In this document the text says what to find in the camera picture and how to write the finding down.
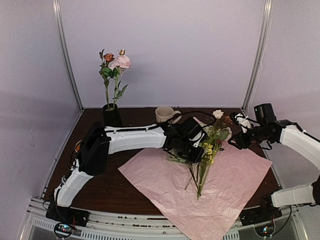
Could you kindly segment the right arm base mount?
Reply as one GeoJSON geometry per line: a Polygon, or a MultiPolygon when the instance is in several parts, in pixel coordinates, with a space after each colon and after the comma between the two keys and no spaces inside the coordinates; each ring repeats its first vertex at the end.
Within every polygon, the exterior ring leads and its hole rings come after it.
{"type": "Polygon", "coordinates": [[[271,238],[276,232],[275,220],[282,216],[282,211],[274,207],[270,194],[264,195],[258,207],[244,209],[239,218],[242,226],[254,225],[255,233],[261,238],[271,238]]]}

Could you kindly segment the orange brown flower stem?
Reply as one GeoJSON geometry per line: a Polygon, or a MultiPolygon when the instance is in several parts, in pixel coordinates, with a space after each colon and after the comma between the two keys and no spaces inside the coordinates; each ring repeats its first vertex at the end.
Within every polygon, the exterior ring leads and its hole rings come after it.
{"type": "Polygon", "coordinates": [[[109,67],[110,63],[115,60],[115,56],[113,53],[104,53],[105,50],[102,49],[99,52],[99,57],[101,59],[101,64],[99,74],[103,79],[103,84],[105,88],[105,97],[106,97],[106,105],[107,109],[110,111],[112,107],[110,106],[110,99],[109,99],[109,84],[110,84],[110,79],[114,77],[113,70],[109,67]]]}

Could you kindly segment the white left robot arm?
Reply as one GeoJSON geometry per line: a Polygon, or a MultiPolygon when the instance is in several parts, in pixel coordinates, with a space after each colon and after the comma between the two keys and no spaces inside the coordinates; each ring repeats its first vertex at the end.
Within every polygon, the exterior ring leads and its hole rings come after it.
{"type": "Polygon", "coordinates": [[[90,179],[105,171],[109,155],[153,148],[173,150],[185,161],[198,163],[205,152],[200,143],[206,137],[204,128],[192,117],[183,123],[165,121],[138,127],[102,127],[96,122],[75,146],[69,173],[62,177],[50,197],[51,211],[61,222],[69,221],[73,199],[90,179]]]}

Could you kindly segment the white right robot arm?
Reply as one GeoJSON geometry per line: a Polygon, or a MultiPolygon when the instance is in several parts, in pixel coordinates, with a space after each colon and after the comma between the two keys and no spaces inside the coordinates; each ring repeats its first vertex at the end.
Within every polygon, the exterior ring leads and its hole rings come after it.
{"type": "MultiPolygon", "coordinates": [[[[240,126],[242,131],[232,135],[228,143],[239,150],[247,149],[251,144],[266,142],[269,150],[271,144],[286,146],[320,168],[320,140],[307,133],[296,122],[287,119],[278,120],[271,103],[263,103],[254,107],[255,120],[242,113],[233,112],[230,119],[240,126]]],[[[320,204],[320,180],[295,187],[280,189],[263,200],[264,204],[256,210],[259,220],[268,220],[276,208],[286,206],[311,207],[320,204]]]]}

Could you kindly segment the pink rose stem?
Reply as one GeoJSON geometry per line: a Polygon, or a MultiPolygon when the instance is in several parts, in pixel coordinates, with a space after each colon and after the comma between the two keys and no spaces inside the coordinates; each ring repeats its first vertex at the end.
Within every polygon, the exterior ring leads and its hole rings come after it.
{"type": "Polygon", "coordinates": [[[128,87],[128,84],[121,87],[120,77],[123,73],[130,69],[132,66],[132,60],[126,55],[126,49],[122,48],[118,50],[118,56],[111,65],[112,70],[116,70],[114,74],[114,91],[113,91],[113,104],[115,105],[119,99],[121,99],[128,87]]]}

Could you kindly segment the purple flower bouquet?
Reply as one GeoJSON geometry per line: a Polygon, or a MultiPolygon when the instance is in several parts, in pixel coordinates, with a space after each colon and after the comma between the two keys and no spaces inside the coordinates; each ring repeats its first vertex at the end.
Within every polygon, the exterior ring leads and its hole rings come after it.
{"type": "Polygon", "coordinates": [[[215,117],[213,123],[199,123],[207,133],[205,140],[200,143],[200,146],[204,148],[204,154],[200,162],[187,162],[185,159],[174,155],[176,153],[174,150],[170,150],[167,157],[170,161],[183,163],[187,166],[190,172],[190,180],[194,182],[198,199],[202,196],[206,178],[211,165],[214,163],[215,156],[219,151],[223,150],[223,142],[228,141],[232,136],[230,128],[232,121],[230,117],[225,115],[221,109],[213,111],[212,115],[215,117]]]}

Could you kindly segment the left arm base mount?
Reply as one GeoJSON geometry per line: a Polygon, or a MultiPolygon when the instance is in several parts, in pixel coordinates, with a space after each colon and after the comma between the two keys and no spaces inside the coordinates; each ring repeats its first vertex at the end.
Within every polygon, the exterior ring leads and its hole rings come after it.
{"type": "Polygon", "coordinates": [[[42,207],[46,210],[45,217],[56,222],[53,233],[58,240],[69,238],[78,231],[77,227],[87,226],[90,213],[86,210],[56,206],[52,199],[44,201],[42,207]]]}

